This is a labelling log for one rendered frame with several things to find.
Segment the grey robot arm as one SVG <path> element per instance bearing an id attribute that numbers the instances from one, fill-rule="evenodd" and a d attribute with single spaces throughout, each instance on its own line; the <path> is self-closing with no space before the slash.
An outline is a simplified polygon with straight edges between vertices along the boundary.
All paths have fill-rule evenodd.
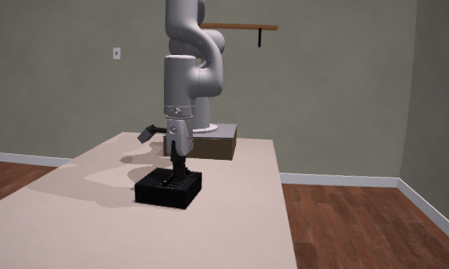
<path id="1" fill-rule="evenodd" d="M 225 40 L 220 32 L 199 27 L 204 18 L 205 0 L 166 0 L 172 55 L 164 58 L 163 111 L 172 118 L 193 115 L 193 134 L 217 130 L 210 124 L 210 97 L 219 96 L 223 86 Z M 196 58 L 202 59 L 198 65 Z"/>

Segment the black lighting desk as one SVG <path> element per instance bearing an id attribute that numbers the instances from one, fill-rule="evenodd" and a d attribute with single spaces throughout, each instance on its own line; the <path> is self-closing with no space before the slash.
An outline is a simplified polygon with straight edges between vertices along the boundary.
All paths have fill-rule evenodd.
<path id="1" fill-rule="evenodd" d="M 172 169 L 157 167 L 134 185 L 135 202 L 186 209 L 202 189 L 202 173 L 185 170 L 181 179 L 170 176 Z"/>

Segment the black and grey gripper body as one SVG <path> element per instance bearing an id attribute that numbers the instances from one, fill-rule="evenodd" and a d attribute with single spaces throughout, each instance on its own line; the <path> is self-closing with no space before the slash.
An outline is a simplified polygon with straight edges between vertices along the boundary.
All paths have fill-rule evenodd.
<path id="1" fill-rule="evenodd" d="M 193 150 L 193 124 L 191 115 L 187 118 L 167 118 L 167 151 L 172 148 L 172 140 L 176 142 L 179 156 L 185 156 Z M 175 130 L 172 130 L 175 128 Z"/>

